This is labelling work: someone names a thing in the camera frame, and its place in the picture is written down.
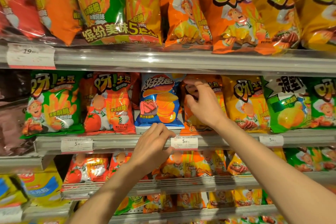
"hand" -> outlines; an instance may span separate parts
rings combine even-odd
[[[132,157],[126,164],[135,165],[142,178],[165,162],[173,153],[174,147],[162,149],[167,139],[175,136],[175,133],[168,130],[163,123],[153,123],[139,138]]]
[[[217,97],[207,82],[195,79],[185,79],[186,84],[194,84],[198,90],[198,102],[192,95],[186,95],[187,104],[192,113],[204,124],[215,129],[226,118]]]

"forearm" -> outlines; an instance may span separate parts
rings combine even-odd
[[[284,162],[228,118],[221,118],[215,130],[271,195],[289,223],[323,223],[323,218],[326,223],[333,222],[333,193]]]
[[[121,201],[141,179],[136,166],[123,164],[118,171],[71,218],[69,224],[108,223]]]

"blue chip bag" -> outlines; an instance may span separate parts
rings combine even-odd
[[[179,98],[176,88],[185,74],[142,73],[140,114],[135,126],[149,128],[153,123],[164,123],[170,129],[183,128],[178,120]]]

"19 price tag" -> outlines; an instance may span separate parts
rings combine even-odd
[[[282,147],[284,145],[284,137],[281,135],[259,136],[259,140],[267,147]]]
[[[61,152],[93,152],[93,140],[91,138],[62,138]]]
[[[170,145],[178,150],[198,150],[198,137],[177,136],[170,139]]]
[[[47,45],[8,43],[7,63],[10,68],[56,69],[54,54]]]
[[[20,223],[22,213],[21,206],[0,208],[0,223]]]

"person's left hand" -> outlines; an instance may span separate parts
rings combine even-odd
[[[173,153],[173,147],[170,146],[166,150],[163,150],[163,147],[167,139],[175,136],[163,123],[153,123],[139,138],[128,164],[135,165],[141,177],[149,174]]]

